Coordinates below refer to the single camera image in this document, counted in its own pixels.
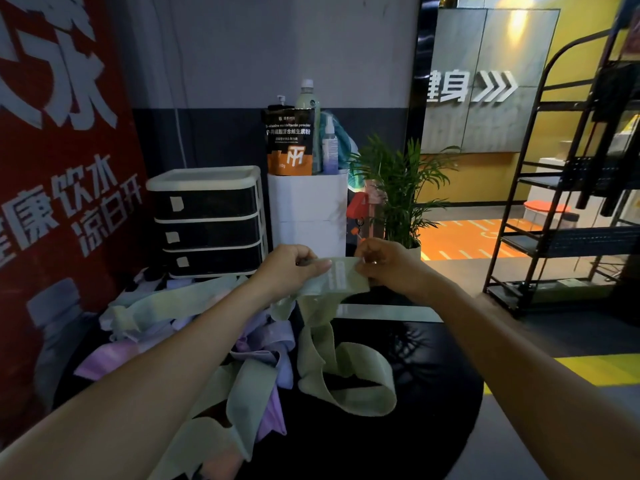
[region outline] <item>black drawer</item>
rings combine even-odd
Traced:
[[[259,213],[232,221],[159,221],[156,226],[164,249],[228,248],[249,246],[260,241]]]
[[[248,274],[262,263],[262,241],[254,246],[235,249],[164,251],[171,276],[215,276]]]
[[[258,211],[256,192],[256,187],[249,187],[150,193],[156,203],[156,218],[176,220],[250,216]]]

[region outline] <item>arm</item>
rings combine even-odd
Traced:
[[[596,387],[401,245],[367,239],[356,256],[363,275],[440,315],[551,480],[640,477],[640,426]]]
[[[244,323],[326,272],[304,246],[280,246],[260,269],[171,338],[92,384],[0,454],[0,478],[146,479]]]

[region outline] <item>orange floor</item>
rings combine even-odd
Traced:
[[[437,228],[420,230],[422,260],[490,258],[500,229],[500,219],[475,221],[441,221]],[[509,224],[524,230],[539,230],[523,219],[510,219]],[[523,253],[502,244],[500,258],[523,257]]]

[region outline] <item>chevron arrow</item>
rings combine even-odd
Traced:
[[[518,83],[516,82],[516,80],[513,78],[513,74],[511,73],[511,71],[504,71],[504,76],[507,78],[507,80],[509,81],[509,85],[511,86],[506,92],[502,93],[500,95],[500,97],[498,99],[496,99],[496,102],[503,102],[505,101],[505,99],[507,99],[509,96],[511,96],[514,92],[516,92],[516,89],[519,87]]]
[[[484,89],[484,91],[482,91],[480,94],[478,94],[476,97],[474,97],[472,99],[472,102],[480,102],[482,101],[482,98],[485,97],[487,94],[489,94],[492,90],[493,90],[493,83],[491,81],[491,77],[489,77],[489,72],[482,70],[479,71],[480,72],[480,76],[482,76],[483,80],[484,80],[484,85],[486,86],[486,88]]]
[[[505,90],[507,88],[507,85],[504,83],[504,81],[502,80],[502,77],[500,76],[500,72],[498,72],[496,70],[492,70],[491,74],[492,74],[493,78],[495,79],[495,81],[498,83],[498,88],[494,92],[492,92],[489,95],[489,97],[487,97],[487,99],[484,100],[484,102],[493,101],[498,94],[500,94],[503,90]]]

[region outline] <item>palm plant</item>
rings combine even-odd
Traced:
[[[390,150],[378,135],[370,136],[369,145],[351,159],[351,170],[360,173],[365,180],[372,180],[385,196],[373,222],[384,226],[385,239],[409,249],[420,245],[418,233],[421,228],[438,226],[423,214],[436,207],[445,207],[446,201],[436,198],[416,205],[416,199],[425,184],[440,188],[449,183],[444,169],[454,169],[450,158],[421,155],[420,140],[409,140],[406,154],[402,154],[399,150],[395,153]]]

